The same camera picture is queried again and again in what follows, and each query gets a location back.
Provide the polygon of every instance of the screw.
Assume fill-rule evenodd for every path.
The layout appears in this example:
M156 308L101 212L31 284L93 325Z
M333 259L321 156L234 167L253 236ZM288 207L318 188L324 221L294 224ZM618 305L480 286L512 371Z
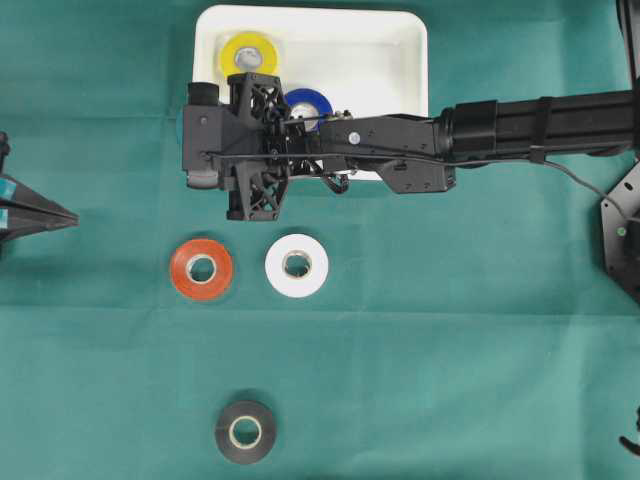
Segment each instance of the screw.
M360 143L360 134L358 132L351 132L349 134L349 143L351 145L358 145Z

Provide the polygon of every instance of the blue tape roll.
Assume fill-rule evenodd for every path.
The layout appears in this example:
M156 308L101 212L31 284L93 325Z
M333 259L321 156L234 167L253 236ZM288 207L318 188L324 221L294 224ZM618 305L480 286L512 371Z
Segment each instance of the blue tape roll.
M284 96L284 99L289 104L292 111L296 106L307 104L311 105L318 112L318 116L333 113L333 107L331 107L331 103L329 103L327 97L310 88L298 88L296 90L292 90ZM309 125L305 122L305 126L307 130L317 130L318 124L321 122L322 120L315 122L315 125L313 125L312 128L309 128Z

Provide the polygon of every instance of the black cable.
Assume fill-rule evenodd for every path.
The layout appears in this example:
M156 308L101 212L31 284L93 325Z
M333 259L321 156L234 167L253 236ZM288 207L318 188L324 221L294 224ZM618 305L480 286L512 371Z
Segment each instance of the black cable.
M289 120L283 120L284 125L295 125L296 123L304 123L304 122L313 122L314 120L328 120L332 117L332 114L327 113L326 115L317 115L315 117L299 117L299 118L290 118Z
M313 170L313 174L317 175L322 182L336 195L342 195L349 190L349 176L338 174L326 174L323 168L315 161L307 159L307 164Z
M467 160L464 162L444 162L442 160L437 160L437 157L433 156L433 155L428 155L425 154L424 156L410 156L410 155L378 155L378 154L370 154L370 155L364 155L364 154L336 154L336 153L294 153L294 154L249 154L249 155L215 155L217 158L221 158L221 159L255 159L255 158L269 158L269 159L273 159L273 160L277 160L277 159L286 159L286 158L306 158L306 159L310 159L310 158L315 158L315 159L323 159L323 158L336 158L336 157L347 157L347 158L364 158L364 159L376 159L376 160L387 160L387 161L395 161L395 160L409 160L409 161L416 161L416 162L423 162L423 163L427 163L430 165L436 165L439 167L442 166L448 166L448 167L467 167L467 166L483 166L483 165L493 165L496 163L527 163L527 164L533 164L533 162L531 162L529 159L524 158L524 157L503 157L503 158L494 158L494 159L488 159L488 160ZM633 223L640 223L640 218L636 218L633 216L629 216L626 213L624 213L624 210L622 209L622 207L620 206L620 204L615 201L613 198L611 198L611 196L609 196L607 193L603 192L602 190L600 190L598 187L596 187L595 185L587 182L586 180L580 178L578 175L576 175L573 171L571 171L569 168L565 167L564 165L560 165L558 163L555 162L550 162L548 160L545 160L542 163L538 163L536 165L541 165L544 167L548 167L548 168L554 168L556 170L561 171L562 173L564 173L565 175L567 175L569 178L571 178L574 182L576 182L578 185L591 190L592 192L594 192L596 195L600 196L600 198L607 200L609 203L611 203L611 205L614 206L614 208L618 211L618 213L620 213L620 216L626 221L626 222L633 222Z

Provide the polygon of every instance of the white tray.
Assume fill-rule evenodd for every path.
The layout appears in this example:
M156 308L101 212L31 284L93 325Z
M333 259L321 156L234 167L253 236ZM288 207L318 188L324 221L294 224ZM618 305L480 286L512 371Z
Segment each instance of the white tray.
M387 113L427 116L427 29L408 12L216 5L196 25L193 81L229 88L217 55L235 34L257 31L278 50L285 93L323 93L334 110L354 117ZM379 179L377 175L356 178Z

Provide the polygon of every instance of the metal plate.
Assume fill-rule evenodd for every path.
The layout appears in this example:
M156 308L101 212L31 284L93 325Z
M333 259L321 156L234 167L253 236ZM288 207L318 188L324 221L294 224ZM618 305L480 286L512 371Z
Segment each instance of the metal plate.
M620 204L625 215L635 215L640 210L640 164L636 164L609 195ZM627 222L608 200L600 202L600 210L607 273L640 303L640 263L624 251Z

